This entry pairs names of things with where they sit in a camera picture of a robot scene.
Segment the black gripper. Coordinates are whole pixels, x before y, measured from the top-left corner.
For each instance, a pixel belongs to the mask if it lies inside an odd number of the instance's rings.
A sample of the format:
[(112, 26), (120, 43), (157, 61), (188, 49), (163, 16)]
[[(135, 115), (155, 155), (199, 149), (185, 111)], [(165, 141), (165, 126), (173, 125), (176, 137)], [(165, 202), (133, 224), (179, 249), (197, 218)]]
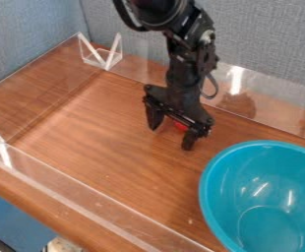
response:
[(160, 126), (164, 116), (169, 116), (187, 125), (188, 130), (183, 136), (181, 149), (189, 151), (199, 136), (206, 136), (214, 125), (214, 119), (199, 102), (197, 87), (173, 89), (144, 85), (143, 90), (143, 103), (149, 129), (155, 130)]

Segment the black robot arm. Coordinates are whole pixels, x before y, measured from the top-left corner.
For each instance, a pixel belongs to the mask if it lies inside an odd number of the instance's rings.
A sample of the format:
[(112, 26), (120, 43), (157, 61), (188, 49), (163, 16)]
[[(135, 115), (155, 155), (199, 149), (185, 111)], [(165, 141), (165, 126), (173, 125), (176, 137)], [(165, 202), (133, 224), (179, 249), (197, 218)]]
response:
[(207, 136), (214, 118), (199, 100), (215, 98), (201, 91), (212, 82), (211, 72), (219, 58), (215, 54), (215, 29), (203, 8), (193, 0), (112, 0), (124, 24), (137, 32), (160, 32), (165, 37), (169, 65), (163, 87), (144, 86), (143, 102), (147, 124), (156, 129), (172, 118), (185, 127), (181, 149)]

